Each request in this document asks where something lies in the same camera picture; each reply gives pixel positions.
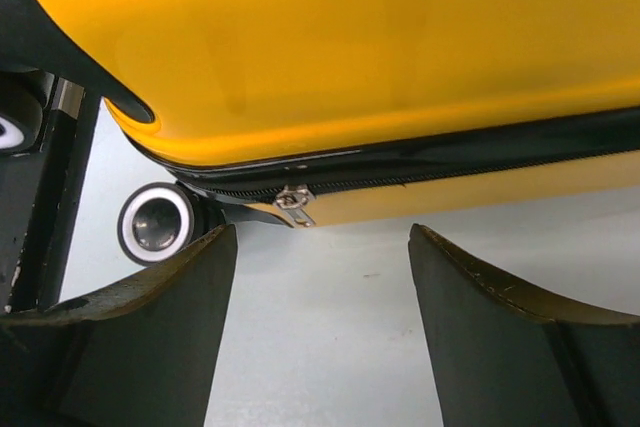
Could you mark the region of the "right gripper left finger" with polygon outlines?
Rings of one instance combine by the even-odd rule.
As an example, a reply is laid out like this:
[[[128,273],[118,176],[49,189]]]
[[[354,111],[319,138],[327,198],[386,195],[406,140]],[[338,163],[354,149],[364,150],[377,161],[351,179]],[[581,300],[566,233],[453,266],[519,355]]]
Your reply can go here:
[[[232,226],[45,310],[1,319],[5,426],[201,426],[234,280]]]

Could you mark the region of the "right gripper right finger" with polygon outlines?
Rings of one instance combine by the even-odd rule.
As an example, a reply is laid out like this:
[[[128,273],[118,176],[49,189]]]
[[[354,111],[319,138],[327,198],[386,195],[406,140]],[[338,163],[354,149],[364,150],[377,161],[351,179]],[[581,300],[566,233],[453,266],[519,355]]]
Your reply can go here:
[[[414,225],[410,265],[447,426],[635,426],[639,319],[538,287]]]

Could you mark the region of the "yellow Pikachu hard-shell suitcase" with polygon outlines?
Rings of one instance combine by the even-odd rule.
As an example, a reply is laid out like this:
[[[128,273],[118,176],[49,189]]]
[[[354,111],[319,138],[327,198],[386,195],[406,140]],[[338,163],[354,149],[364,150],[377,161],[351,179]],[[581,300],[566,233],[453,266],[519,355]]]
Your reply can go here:
[[[172,176],[151,266],[225,220],[293,228],[635,186],[639,0],[1,0],[1,138],[54,79]]]

